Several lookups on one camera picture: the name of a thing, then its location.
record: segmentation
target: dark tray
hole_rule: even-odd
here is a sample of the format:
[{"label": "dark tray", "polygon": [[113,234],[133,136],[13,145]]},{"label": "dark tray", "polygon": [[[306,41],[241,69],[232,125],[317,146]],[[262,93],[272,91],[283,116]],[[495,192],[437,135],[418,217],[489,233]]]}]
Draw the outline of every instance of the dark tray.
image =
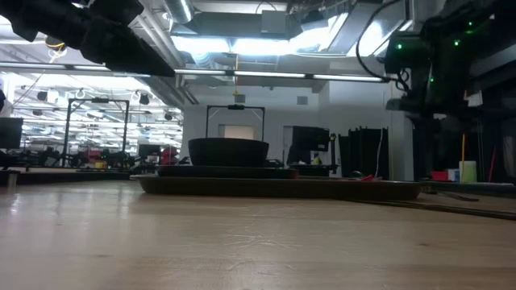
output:
[{"label": "dark tray", "polygon": [[276,168],[229,168],[218,166],[159,166],[161,177],[214,177],[249,179],[295,179],[298,171]]},{"label": "dark tray", "polygon": [[335,198],[364,201],[410,201],[417,183],[349,180],[260,180],[133,176],[146,193],[231,197]]}]

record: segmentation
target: robotic device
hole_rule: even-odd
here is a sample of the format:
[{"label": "robotic device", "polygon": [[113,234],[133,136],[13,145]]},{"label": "robotic device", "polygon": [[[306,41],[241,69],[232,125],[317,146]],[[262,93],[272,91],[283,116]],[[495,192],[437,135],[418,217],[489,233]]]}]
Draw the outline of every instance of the robotic device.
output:
[{"label": "robotic device", "polygon": [[[401,0],[382,5],[371,18]],[[397,78],[368,73],[384,81],[396,81],[405,91],[402,99],[388,102],[388,110],[403,110],[419,116],[433,113],[472,119],[486,115],[514,116],[514,112],[468,107],[465,92],[478,89],[470,77],[473,62],[507,47],[515,34],[509,29],[516,18],[516,3],[511,0],[448,0],[443,10],[428,19],[418,32],[395,32],[384,63],[385,72]],[[411,71],[412,88],[407,85]]]},{"label": "robotic device", "polygon": [[163,58],[127,27],[144,10],[138,0],[89,3],[90,0],[0,0],[0,15],[10,20],[14,33],[28,41],[34,41],[42,32],[113,71],[174,76]]}]

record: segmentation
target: desk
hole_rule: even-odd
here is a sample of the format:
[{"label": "desk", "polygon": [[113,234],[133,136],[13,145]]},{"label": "desk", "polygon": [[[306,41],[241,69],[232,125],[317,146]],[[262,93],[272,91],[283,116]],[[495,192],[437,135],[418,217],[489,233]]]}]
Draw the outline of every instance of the desk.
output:
[{"label": "desk", "polygon": [[2,290],[516,285],[514,222],[347,201],[153,196],[130,181],[19,186],[0,195],[0,229]]}]

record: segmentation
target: metal frame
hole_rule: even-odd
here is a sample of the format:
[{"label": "metal frame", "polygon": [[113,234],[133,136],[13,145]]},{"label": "metal frame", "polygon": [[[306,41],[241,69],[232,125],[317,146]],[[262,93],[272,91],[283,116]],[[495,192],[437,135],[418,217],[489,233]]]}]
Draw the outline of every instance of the metal frame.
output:
[{"label": "metal frame", "polygon": [[[68,100],[68,111],[66,113],[66,129],[64,130],[64,146],[63,146],[63,160],[65,160],[66,152],[68,150],[68,138],[69,138],[69,132],[70,132],[70,117],[72,116],[72,113],[75,110],[72,110],[72,104],[74,102],[95,102],[96,99],[90,98],[90,99],[79,99],[79,98],[70,98]],[[105,102],[120,102],[126,104],[126,116],[124,118],[124,126],[123,126],[123,144],[122,144],[122,151],[126,151],[126,141],[127,141],[127,123],[129,122],[129,101],[128,100],[106,100]]]},{"label": "metal frame", "polygon": [[265,107],[256,107],[256,106],[235,106],[235,105],[229,105],[229,106],[207,106],[206,107],[206,138],[208,138],[208,129],[210,125],[210,109],[211,108],[225,108],[228,110],[261,110],[262,116],[261,116],[261,141],[264,141],[265,137]]}]

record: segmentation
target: ventilation grille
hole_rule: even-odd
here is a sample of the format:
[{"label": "ventilation grille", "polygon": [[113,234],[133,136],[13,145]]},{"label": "ventilation grille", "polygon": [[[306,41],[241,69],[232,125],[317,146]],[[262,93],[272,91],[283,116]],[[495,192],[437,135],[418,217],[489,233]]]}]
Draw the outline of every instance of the ventilation grille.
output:
[{"label": "ventilation grille", "polygon": [[244,104],[245,95],[235,95],[235,104]]},{"label": "ventilation grille", "polygon": [[298,97],[298,105],[300,105],[300,106],[307,106],[308,105],[308,97],[299,96]]}]

